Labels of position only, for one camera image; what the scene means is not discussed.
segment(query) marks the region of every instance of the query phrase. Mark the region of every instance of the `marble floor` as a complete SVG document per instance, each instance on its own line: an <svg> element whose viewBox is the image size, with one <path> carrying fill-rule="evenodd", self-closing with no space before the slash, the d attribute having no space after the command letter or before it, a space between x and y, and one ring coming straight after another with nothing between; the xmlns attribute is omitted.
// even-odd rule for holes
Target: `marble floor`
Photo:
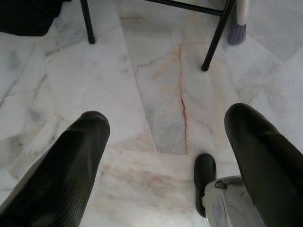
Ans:
<svg viewBox="0 0 303 227"><path fill-rule="evenodd" d="M187 0L222 8L221 0ZM303 150L303 1L251 1L245 43L227 32L208 72L218 18L143 0L77 0L46 36L0 34L0 203L66 127L103 113L111 136L82 227L206 227L193 162L212 154L238 175L223 118L236 102L263 113Z"/></svg>

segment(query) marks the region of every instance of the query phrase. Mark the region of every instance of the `black metal leg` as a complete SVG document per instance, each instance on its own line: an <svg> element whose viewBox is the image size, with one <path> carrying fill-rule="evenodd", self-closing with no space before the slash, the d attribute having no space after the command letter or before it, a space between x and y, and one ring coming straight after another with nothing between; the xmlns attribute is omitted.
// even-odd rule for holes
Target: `black metal leg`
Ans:
<svg viewBox="0 0 303 227"><path fill-rule="evenodd" d="M225 5L225 9L223 11L223 15L220 18L219 24L218 24L218 26L216 28L216 31L214 33L214 36L213 36L213 40L212 40L212 42L209 46L209 49L208 49L207 55L205 57L204 63L201 67L201 70L204 71L204 72L208 71L210 62L212 61L212 58L214 56L214 52L215 52L215 50L217 48L217 45L220 41L220 38L221 38L221 35L222 35L223 30L225 28L227 19L228 19L229 15L231 14L232 8L234 7L234 5L235 5L235 0L227 0L227 3Z"/></svg>
<svg viewBox="0 0 303 227"><path fill-rule="evenodd" d="M87 31L87 36L90 44L94 44L96 42L93 32L93 27L91 25L90 15L89 15L89 5L87 3L87 0L80 0L82 12L84 16L85 21L85 27Z"/></svg>

